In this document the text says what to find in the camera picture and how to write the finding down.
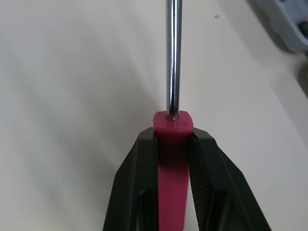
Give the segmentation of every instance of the metal shaft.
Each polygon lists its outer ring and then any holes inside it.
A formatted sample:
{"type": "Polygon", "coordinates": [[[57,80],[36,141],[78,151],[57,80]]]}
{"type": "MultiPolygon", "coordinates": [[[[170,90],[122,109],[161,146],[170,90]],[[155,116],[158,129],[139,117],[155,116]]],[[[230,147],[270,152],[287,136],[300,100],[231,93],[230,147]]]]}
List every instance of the metal shaft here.
{"type": "Polygon", "coordinates": [[[167,2],[167,114],[177,120],[180,99],[182,0],[167,2]]]}

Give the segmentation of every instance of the white table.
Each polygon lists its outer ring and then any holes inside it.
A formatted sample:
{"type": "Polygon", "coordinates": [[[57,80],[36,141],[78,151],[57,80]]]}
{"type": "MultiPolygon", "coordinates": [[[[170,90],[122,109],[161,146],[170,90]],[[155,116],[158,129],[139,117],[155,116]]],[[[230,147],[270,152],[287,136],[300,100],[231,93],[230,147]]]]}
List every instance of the white table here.
{"type": "MultiPolygon", "coordinates": [[[[180,108],[273,231],[307,230],[306,57],[280,51],[244,0],[184,1],[182,31],[180,108]]],[[[102,229],[116,170],[165,109],[165,36],[164,0],[1,4],[0,230],[102,229]]],[[[191,195],[186,219],[197,230],[191,195]]]]}

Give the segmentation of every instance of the white surface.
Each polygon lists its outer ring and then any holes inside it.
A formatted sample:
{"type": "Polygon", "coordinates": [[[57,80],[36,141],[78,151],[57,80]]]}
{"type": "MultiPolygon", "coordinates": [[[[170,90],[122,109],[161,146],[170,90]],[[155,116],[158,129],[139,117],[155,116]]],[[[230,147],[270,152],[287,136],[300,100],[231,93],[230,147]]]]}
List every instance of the white surface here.
{"type": "MultiPolygon", "coordinates": [[[[247,2],[184,1],[180,107],[273,231],[308,227],[305,62],[247,2]]],[[[117,168],[165,108],[165,1],[2,1],[0,108],[0,230],[100,231],[117,168]]]]}

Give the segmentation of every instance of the gray object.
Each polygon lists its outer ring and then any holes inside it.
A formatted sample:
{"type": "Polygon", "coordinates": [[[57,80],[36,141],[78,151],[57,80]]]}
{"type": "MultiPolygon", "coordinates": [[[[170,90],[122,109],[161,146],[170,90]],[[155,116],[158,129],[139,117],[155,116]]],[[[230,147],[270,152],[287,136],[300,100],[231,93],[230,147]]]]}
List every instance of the gray object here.
{"type": "Polygon", "coordinates": [[[308,0],[255,1],[288,49],[308,52],[308,35],[301,29],[303,24],[308,23],[308,0]]]}
{"type": "Polygon", "coordinates": [[[176,121],[179,114],[182,0],[166,0],[167,21],[167,114],[176,121]]]}

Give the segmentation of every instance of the pink handle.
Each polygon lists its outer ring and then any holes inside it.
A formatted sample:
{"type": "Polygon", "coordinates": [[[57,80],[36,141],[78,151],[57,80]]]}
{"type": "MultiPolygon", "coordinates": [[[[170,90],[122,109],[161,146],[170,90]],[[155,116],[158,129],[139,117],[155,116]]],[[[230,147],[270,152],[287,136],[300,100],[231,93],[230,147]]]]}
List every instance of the pink handle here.
{"type": "Polygon", "coordinates": [[[167,112],[153,118],[158,136],[158,211],[160,231],[183,231],[188,190],[187,141],[193,120],[180,111],[177,121],[167,120],[167,112]]]}

